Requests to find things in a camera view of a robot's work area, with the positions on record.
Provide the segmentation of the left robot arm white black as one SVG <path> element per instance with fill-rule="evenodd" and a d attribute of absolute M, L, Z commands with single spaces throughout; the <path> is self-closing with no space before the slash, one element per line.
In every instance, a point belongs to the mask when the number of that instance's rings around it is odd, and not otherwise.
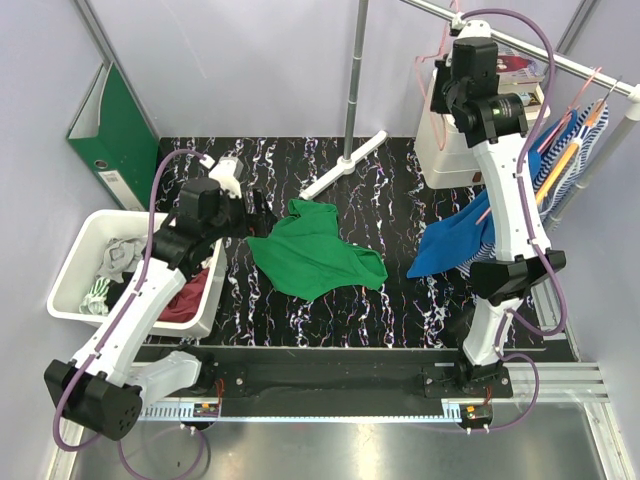
<path fill-rule="evenodd" d="M 196 396 L 215 386 L 213 358 L 182 347 L 138 372 L 133 362 L 145 338 L 196 267 L 223 238 L 266 237 L 277 221 L 265 195 L 246 201 L 231 178 L 188 181 L 179 204 L 151 225 L 144 257 L 125 293 L 94 336 L 71 360 L 52 361 L 44 382 L 56 407 L 54 439 L 66 419 L 112 441 L 124 438 L 145 407 L 179 390 Z"/>

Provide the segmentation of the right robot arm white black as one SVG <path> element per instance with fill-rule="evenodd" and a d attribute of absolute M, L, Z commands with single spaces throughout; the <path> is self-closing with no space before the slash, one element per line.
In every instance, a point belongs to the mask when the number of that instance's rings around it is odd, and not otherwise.
<path fill-rule="evenodd" d="M 495 231 L 495 256 L 475 262 L 478 300 L 454 367 L 466 396 L 502 377 L 506 331 L 530 289 L 566 264 L 540 220 L 528 163 L 528 124 L 516 94 L 499 91 L 498 46 L 487 37 L 458 38 L 437 61 L 432 110 L 453 117 L 484 177 Z"/>

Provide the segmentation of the green tank top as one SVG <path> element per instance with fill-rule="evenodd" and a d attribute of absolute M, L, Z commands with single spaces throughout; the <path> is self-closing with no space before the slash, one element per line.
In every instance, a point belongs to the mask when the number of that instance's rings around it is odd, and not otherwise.
<path fill-rule="evenodd" d="M 307 302 L 341 287 L 378 290 L 388 278 L 377 251 L 342 240 L 333 204 L 292 199 L 267 237 L 247 243 L 276 291 Z"/>

